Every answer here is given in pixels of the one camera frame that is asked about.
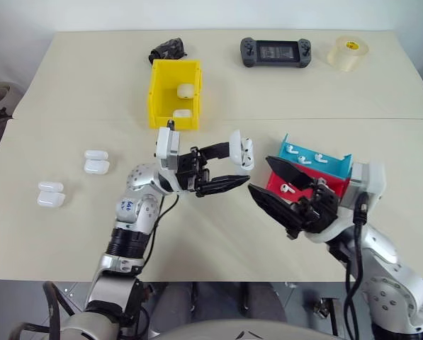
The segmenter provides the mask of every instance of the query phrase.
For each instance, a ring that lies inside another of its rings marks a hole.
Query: clear tape roll
[[[342,36],[329,51],[327,61],[336,69],[353,71],[368,53],[368,45],[358,37]]]

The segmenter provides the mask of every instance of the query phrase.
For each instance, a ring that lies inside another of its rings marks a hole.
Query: cable connector
[[[367,223],[368,194],[360,193],[354,204],[353,223],[355,225],[365,225]]]

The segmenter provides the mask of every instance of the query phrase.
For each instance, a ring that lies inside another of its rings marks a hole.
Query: yellow storage box
[[[180,98],[179,85],[187,84],[193,96]],[[200,115],[200,91],[202,70],[198,60],[153,61],[152,78],[148,93],[148,119],[151,128],[166,126],[175,120],[175,130],[197,130]]]

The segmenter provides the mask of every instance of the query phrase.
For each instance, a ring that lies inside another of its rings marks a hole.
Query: beige tabletop
[[[423,83],[386,32],[352,33],[371,52],[355,72],[334,70],[320,54],[342,34],[57,34],[0,144],[0,278],[91,280],[126,176],[137,164],[154,161],[157,131],[147,128],[146,57],[174,36],[184,39],[188,57],[203,68],[201,129],[181,133],[183,153],[227,141],[239,128],[254,141],[251,182],[260,186],[269,177],[264,157],[277,154],[286,133],[297,145],[336,157],[352,153],[357,162],[384,162],[388,188],[370,221],[423,276]],[[247,69],[239,60],[244,36],[309,38],[312,63],[306,69]],[[105,176],[82,170],[84,150],[95,148],[110,154]],[[211,161],[210,171],[231,174],[232,166]],[[37,183],[46,180],[64,184],[67,198],[59,209],[36,205]],[[204,198],[182,196],[159,226],[142,279],[342,281],[344,270],[324,244],[303,235],[289,240],[244,185]]]

